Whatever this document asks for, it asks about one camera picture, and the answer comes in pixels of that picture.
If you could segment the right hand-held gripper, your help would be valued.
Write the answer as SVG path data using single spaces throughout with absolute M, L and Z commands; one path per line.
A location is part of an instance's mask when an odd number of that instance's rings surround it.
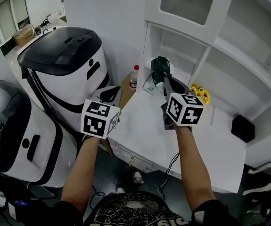
M 205 108 L 202 98 L 169 72 L 153 70 L 151 75 L 154 80 L 164 79 L 166 103 L 161 105 L 164 129 L 172 130 L 174 125 L 189 128 L 197 125 Z

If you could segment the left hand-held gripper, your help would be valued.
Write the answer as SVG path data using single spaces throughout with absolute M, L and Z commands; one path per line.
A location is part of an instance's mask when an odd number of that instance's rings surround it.
M 107 138 L 118 124 L 122 92 L 119 86 L 108 86 L 96 90 L 86 99 L 82 110 L 81 133 Z

